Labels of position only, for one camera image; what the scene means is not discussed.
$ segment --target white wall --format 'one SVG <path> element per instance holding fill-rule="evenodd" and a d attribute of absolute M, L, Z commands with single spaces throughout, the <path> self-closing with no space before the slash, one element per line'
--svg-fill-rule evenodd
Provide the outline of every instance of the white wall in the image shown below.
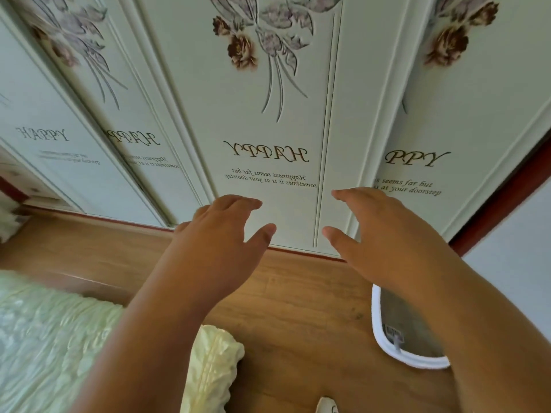
<path fill-rule="evenodd" d="M 551 180 L 464 260 L 551 340 Z"/>

